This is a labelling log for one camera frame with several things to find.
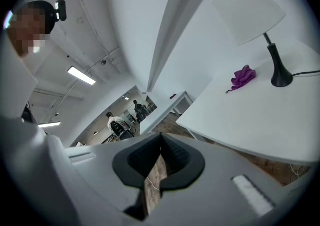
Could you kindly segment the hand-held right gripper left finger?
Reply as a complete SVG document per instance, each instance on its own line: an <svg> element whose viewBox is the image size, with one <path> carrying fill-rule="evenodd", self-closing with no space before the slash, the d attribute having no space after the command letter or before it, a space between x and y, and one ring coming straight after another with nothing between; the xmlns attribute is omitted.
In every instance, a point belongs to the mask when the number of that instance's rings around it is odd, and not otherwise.
<svg viewBox="0 0 320 226"><path fill-rule="evenodd" d="M0 117L0 157L28 205L50 226L163 226L145 216L143 191L126 186L112 160L124 148L65 149L34 124Z"/></svg>

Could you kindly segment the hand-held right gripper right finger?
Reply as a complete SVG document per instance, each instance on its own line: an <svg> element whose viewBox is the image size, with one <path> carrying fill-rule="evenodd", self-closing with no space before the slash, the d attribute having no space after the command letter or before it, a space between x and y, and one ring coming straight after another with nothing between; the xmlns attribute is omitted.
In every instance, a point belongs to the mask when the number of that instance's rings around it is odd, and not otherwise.
<svg viewBox="0 0 320 226"><path fill-rule="evenodd" d="M305 192L310 183L307 172L287 186L246 158L228 148L170 134L204 157L200 177L189 187L165 191L151 212L153 226L276 226ZM244 175L260 191L273 209L258 213L255 202L243 194L233 178Z"/></svg>

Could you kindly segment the purple cloth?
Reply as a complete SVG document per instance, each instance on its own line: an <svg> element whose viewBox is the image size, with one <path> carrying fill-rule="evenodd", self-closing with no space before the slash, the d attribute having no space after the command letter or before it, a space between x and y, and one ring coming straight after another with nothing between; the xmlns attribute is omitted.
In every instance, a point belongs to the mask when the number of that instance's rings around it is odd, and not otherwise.
<svg viewBox="0 0 320 226"><path fill-rule="evenodd" d="M232 86L225 93L234 91L246 85L256 77L256 71L251 69L249 65L245 65L241 70L234 72L234 77L231 78Z"/></svg>

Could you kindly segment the white table lamp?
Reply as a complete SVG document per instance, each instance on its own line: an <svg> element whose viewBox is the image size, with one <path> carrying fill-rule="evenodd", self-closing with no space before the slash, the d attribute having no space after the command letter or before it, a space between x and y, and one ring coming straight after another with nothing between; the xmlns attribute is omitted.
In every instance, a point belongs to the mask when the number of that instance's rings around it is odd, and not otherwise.
<svg viewBox="0 0 320 226"><path fill-rule="evenodd" d="M213 6L237 45L264 36L273 62L273 86L285 87L292 83L293 75L282 63L275 43L268 36L268 31L286 16L274 0L213 0Z"/></svg>

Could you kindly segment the ceiling light panel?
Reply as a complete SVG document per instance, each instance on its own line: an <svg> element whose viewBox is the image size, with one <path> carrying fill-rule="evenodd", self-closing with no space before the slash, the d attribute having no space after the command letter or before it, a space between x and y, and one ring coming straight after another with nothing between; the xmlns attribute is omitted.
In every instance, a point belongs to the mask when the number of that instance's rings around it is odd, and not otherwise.
<svg viewBox="0 0 320 226"><path fill-rule="evenodd" d="M54 127L54 126L59 126L60 123L61 123L60 121L41 123L41 124L38 124L38 127L39 128Z"/></svg>
<svg viewBox="0 0 320 226"><path fill-rule="evenodd" d="M67 72L90 85L93 85L95 83L94 79L90 78L89 76L87 76L86 74L84 74L83 72L75 68L74 66L71 66L67 70Z"/></svg>

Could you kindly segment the white square table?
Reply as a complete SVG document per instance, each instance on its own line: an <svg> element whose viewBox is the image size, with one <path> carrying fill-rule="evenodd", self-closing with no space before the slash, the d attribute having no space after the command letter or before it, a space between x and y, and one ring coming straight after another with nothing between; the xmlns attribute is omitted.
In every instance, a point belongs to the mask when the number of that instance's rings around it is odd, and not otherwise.
<svg viewBox="0 0 320 226"><path fill-rule="evenodd" d="M177 124L255 156L296 165L320 162L320 54L302 42L280 53L295 74L290 85L271 84L270 56L251 61L253 80L226 93L231 75L216 76Z"/></svg>

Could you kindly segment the white curved table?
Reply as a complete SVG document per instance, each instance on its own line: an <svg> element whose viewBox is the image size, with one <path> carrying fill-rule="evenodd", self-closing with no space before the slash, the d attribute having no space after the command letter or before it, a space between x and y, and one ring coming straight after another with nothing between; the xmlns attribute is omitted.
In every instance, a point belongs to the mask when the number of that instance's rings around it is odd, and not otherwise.
<svg viewBox="0 0 320 226"><path fill-rule="evenodd" d="M175 94L172 98L161 101L156 109L139 126L140 135L150 133L170 112L180 117L193 103L186 91Z"/></svg>

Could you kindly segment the white ceiling conduit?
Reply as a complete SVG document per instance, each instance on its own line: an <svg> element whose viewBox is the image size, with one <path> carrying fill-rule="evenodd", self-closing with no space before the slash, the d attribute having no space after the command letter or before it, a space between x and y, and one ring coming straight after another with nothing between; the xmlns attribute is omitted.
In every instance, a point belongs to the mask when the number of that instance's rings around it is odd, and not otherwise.
<svg viewBox="0 0 320 226"><path fill-rule="evenodd" d="M95 26L94 26L94 24L93 24L93 22L92 22L92 20L91 20L91 18L90 18L90 16L89 16L89 14L88 14L88 12L87 12L87 9L86 9L86 7L85 7L85 4L84 4L83 0L79 0L79 1L80 1L81 6L82 6L82 9L83 9L83 11L84 11L84 14L85 14L85 16L86 16L86 18L87 18L87 20L88 20L88 22L89 22L89 24L90 24L93 32L94 32L94 35L95 35L96 39L98 40L100 46L102 47L102 49L103 49L104 52L105 52L105 56L100 59L100 62L102 62L104 59L108 59L108 62L112 65L113 69L114 69L118 74L120 74L121 72L120 72L119 68L118 68L117 65L114 63L114 61L112 60L112 58L110 57L110 54L111 54L111 53L107 50L107 48L104 46L103 42L101 41L101 39L100 39L100 37L99 37L99 34L98 34L98 32L97 32L97 30L96 30L96 28L95 28Z"/></svg>

